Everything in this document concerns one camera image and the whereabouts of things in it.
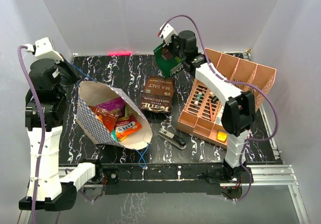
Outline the green snack packet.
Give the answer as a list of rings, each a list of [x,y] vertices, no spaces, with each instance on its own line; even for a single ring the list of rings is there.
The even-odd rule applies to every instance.
[[[154,50],[155,62],[165,78],[172,77],[183,70],[182,60],[174,56],[167,48],[166,44],[161,43]]]

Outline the checkered paper bag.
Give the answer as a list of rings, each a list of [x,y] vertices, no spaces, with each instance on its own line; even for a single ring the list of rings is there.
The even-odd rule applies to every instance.
[[[135,150],[138,164],[147,168],[144,158],[152,139],[151,127],[136,104],[120,88],[96,81],[88,74],[78,85],[76,121],[94,144]]]

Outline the purple snack bag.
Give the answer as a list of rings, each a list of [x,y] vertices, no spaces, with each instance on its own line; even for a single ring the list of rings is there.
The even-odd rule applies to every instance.
[[[117,97],[104,103],[98,104],[96,107],[105,113],[123,117],[125,115],[125,106],[125,101],[121,97]]]

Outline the orange Doritos bag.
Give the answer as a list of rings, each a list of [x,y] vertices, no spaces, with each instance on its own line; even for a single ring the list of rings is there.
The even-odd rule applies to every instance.
[[[96,106],[89,106],[89,108],[98,116],[103,125],[107,128],[107,130],[111,133],[115,128],[115,124],[117,120],[120,118],[110,113],[105,113],[101,111]]]

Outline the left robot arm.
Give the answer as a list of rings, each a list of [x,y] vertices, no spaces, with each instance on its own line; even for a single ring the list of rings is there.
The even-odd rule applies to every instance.
[[[36,60],[27,74],[31,89],[26,95],[25,125],[30,140],[31,175],[20,210],[71,209],[77,192],[90,180],[103,179],[97,159],[83,159],[66,175],[59,176],[59,143],[67,109],[66,87],[78,77],[64,60]]]

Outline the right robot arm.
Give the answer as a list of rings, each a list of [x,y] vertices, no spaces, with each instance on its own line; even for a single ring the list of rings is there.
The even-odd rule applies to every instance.
[[[219,73],[205,52],[200,53],[193,31],[161,30],[158,33],[164,47],[182,60],[184,70],[201,81],[223,104],[221,123],[227,132],[227,153],[220,171],[212,176],[235,182],[246,171],[244,147],[255,117],[255,97],[244,92]]]

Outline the teal mint candy bag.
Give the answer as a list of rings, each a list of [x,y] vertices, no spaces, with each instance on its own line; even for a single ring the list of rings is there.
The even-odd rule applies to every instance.
[[[112,138],[113,138],[114,141],[118,142],[118,138],[117,138],[117,136],[116,136],[115,130],[112,130],[111,136],[112,136]]]

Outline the orange Fox's candy bag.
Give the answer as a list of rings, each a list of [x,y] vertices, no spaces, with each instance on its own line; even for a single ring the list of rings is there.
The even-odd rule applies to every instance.
[[[123,141],[129,135],[134,134],[142,128],[140,122],[133,114],[120,118],[115,124],[115,133],[118,141]]]

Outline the pink desk organizer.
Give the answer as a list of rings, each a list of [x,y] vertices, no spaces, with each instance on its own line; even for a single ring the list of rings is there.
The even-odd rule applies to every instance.
[[[228,142],[217,138],[218,133],[224,131],[218,118],[223,114],[225,103],[230,97],[250,90],[255,97],[255,108],[259,109],[264,97],[254,87],[268,94],[276,78],[276,69],[212,49],[206,49],[206,53],[215,70],[234,84],[220,80],[208,66],[202,67],[194,79],[177,128],[226,149]]]

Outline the small green candy packet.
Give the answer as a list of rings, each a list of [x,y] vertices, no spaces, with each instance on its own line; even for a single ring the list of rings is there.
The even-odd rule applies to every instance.
[[[129,106],[126,104],[124,108],[123,118],[127,118],[128,116],[129,116]]]

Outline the black silver stapler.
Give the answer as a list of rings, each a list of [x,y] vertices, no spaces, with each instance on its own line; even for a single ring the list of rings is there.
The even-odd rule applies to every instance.
[[[187,146],[186,141],[183,138],[167,130],[160,129],[158,131],[158,135],[170,142],[172,145],[176,146],[180,150],[184,150]]]

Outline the yellow sticky note pad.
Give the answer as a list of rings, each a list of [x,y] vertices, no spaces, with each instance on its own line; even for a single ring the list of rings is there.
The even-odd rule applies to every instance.
[[[217,141],[219,142],[225,142],[228,138],[228,135],[226,132],[218,131],[217,132]]]

